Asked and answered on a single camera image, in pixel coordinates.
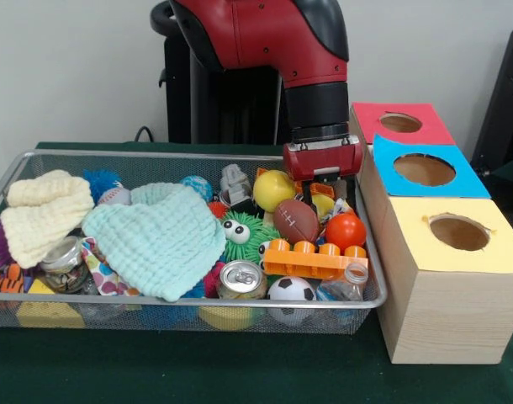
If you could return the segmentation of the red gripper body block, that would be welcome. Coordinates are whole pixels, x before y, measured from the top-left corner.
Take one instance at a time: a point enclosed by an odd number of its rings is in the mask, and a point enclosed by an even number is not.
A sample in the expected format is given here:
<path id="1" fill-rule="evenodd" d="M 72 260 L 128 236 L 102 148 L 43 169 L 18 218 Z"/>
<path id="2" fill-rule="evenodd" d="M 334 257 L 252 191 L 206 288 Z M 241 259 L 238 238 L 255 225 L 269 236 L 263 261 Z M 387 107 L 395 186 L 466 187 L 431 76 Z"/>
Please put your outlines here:
<path id="1" fill-rule="evenodd" d="M 284 165 L 294 181 L 312 182 L 329 176 L 357 174 L 362 165 L 362 156 L 362 145 L 355 135 L 283 145 Z"/>

